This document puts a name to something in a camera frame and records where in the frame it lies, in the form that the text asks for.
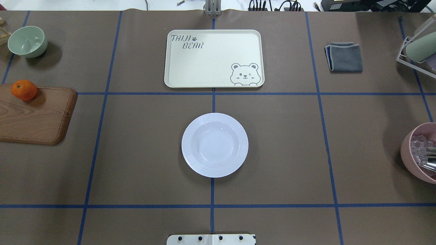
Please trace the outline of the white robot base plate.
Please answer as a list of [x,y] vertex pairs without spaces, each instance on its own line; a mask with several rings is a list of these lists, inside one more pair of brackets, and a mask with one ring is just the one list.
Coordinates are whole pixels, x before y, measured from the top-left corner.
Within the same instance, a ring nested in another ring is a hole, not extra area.
[[167,245],[256,245],[254,234],[174,234]]

